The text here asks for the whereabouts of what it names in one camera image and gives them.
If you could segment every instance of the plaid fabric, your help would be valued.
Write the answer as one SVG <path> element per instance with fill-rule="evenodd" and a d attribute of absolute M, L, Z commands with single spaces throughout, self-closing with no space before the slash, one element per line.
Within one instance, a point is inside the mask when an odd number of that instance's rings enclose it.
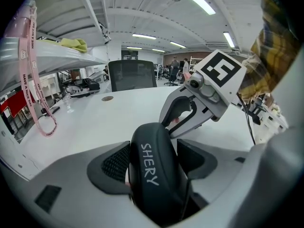
<path fill-rule="evenodd" d="M 253 56 L 243 61 L 247 68 L 239 93 L 244 100 L 270 93 L 294 61 L 299 41 L 288 29 L 282 10 L 273 0 L 262 0 L 263 29 L 251 51 Z"/>

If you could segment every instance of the shelf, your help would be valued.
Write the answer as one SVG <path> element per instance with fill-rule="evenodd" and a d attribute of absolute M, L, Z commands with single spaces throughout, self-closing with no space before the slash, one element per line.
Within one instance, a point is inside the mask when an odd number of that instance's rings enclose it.
<path fill-rule="evenodd" d="M 19 38 L 3 38 L 0 44 L 0 95 L 20 85 Z M 107 64 L 107 60 L 96 58 L 87 53 L 55 45 L 43 40 L 36 41 L 37 64 L 40 76 L 60 71 Z"/>

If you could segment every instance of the white desk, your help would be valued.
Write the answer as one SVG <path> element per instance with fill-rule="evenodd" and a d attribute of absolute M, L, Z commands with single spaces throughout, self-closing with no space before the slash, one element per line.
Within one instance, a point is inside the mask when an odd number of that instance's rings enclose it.
<path fill-rule="evenodd" d="M 138 126 L 158 122 L 167 96 L 176 88 L 178 86 L 136 89 L 94 94 L 79 99 L 66 97 L 56 104 L 60 110 L 55 113 L 58 128 L 54 135 L 43 137 L 33 126 L 22 140 L 21 148 L 46 167 L 70 154 L 130 141 Z M 102 101 L 107 95 L 114 98 Z M 39 122 L 45 131 L 53 127 L 49 117 L 42 117 Z M 208 120 L 182 138 L 243 151 L 249 151 L 253 145 L 245 114 L 234 105 L 229 106 L 217 123 Z"/>

